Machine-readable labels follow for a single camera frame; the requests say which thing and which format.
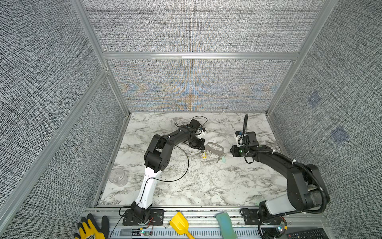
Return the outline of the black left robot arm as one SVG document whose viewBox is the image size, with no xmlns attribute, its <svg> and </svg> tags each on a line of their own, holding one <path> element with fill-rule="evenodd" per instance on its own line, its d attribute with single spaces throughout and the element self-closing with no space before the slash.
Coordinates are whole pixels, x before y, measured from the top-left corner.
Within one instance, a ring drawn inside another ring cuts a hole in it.
<svg viewBox="0 0 382 239">
<path fill-rule="evenodd" d="M 139 223 L 149 220 L 156 185 L 159 181 L 165 182 L 158 176 L 170 163 L 174 147 L 184 142 L 192 149 L 204 151 L 205 132 L 204 125 L 192 118 L 190 123 L 178 126 L 172 133 L 153 136 L 144 154 L 145 173 L 139 194 L 128 210 L 133 219 Z"/>
</svg>

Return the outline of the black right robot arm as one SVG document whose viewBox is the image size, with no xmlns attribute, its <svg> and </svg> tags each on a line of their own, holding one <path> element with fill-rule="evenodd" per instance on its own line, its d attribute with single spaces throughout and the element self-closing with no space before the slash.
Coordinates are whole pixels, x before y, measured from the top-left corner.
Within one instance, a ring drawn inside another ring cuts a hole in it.
<svg viewBox="0 0 382 239">
<path fill-rule="evenodd" d="M 259 204 L 260 221 L 302 212 L 320 214 L 326 210 L 330 196 L 317 166 L 292 160 L 266 145 L 249 149 L 234 145 L 230 152 L 234 157 L 251 158 L 271 167 L 287 181 L 286 194 Z"/>
</svg>

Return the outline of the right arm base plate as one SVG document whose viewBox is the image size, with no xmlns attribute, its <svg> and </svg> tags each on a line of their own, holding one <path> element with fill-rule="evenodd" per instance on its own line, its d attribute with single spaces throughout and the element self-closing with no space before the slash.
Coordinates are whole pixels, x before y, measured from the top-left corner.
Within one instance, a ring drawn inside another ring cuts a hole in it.
<svg viewBox="0 0 382 239">
<path fill-rule="evenodd" d="M 282 222 L 286 222 L 281 217 L 268 219 L 273 215 L 265 208 L 241 208 L 239 213 L 243 217 L 245 225 L 258 225 L 261 219 L 264 219 L 263 225 L 279 225 Z"/>
</svg>

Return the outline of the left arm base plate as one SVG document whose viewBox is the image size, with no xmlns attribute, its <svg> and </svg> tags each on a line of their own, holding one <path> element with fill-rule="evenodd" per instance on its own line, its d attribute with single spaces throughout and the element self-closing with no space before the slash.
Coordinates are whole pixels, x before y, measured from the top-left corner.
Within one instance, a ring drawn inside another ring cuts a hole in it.
<svg viewBox="0 0 382 239">
<path fill-rule="evenodd" d="M 165 210 L 149 210 L 134 212 L 129 209 L 125 211 L 123 222 L 124 226 L 144 226 L 151 222 L 153 226 L 162 226 L 164 221 Z"/>
</svg>

